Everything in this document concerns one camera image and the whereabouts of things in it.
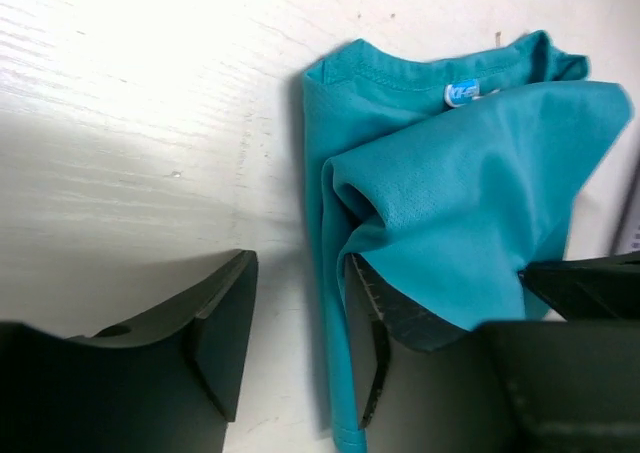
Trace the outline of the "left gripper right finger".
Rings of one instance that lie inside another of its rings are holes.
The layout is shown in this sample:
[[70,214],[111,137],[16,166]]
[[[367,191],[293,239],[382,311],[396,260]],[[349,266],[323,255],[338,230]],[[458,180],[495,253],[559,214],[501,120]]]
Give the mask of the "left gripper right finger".
[[345,263],[357,421],[372,452],[635,452],[639,319],[465,331]]

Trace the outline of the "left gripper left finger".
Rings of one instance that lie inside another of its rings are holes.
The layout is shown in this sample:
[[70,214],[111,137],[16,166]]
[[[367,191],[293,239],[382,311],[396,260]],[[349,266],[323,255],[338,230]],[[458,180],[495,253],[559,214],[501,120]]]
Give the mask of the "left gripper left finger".
[[219,452],[235,420],[258,258],[91,337],[1,326],[5,452]]

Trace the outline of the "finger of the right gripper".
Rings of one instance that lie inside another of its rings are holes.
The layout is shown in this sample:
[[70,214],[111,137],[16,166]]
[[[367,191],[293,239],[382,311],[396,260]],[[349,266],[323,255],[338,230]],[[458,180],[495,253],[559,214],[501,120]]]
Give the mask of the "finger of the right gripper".
[[566,320],[639,319],[639,253],[529,264],[521,284]]

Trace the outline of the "teal t-shirt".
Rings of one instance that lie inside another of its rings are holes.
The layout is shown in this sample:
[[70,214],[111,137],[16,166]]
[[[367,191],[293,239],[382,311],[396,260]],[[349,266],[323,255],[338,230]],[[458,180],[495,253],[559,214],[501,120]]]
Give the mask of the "teal t-shirt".
[[305,193],[326,333],[332,433],[357,420],[345,258],[445,322],[539,320],[518,277],[562,258],[575,197],[633,114],[622,86],[543,31],[429,63],[357,40],[302,76]]

